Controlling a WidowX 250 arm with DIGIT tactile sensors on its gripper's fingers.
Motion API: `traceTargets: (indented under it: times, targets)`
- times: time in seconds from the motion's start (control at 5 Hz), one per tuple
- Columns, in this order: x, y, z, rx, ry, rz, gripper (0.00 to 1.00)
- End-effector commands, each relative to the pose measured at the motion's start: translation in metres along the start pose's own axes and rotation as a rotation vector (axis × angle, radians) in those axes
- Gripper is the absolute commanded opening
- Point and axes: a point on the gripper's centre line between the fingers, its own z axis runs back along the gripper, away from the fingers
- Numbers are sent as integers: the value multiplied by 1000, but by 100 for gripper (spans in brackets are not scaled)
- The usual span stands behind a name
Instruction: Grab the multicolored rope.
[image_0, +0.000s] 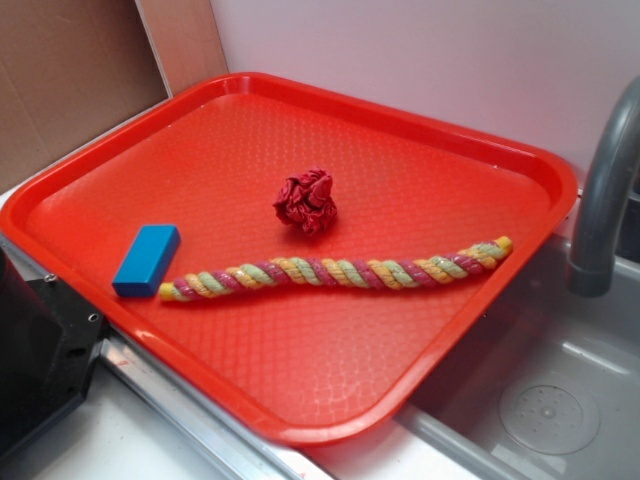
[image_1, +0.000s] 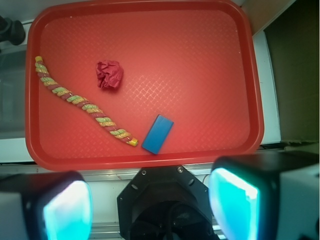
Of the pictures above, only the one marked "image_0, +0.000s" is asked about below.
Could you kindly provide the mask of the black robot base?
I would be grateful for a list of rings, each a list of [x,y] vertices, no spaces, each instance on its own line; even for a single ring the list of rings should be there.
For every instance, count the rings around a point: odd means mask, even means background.
[[[1,254],[1,460],[81,405],[106,319],[61,279],[24,279]]]

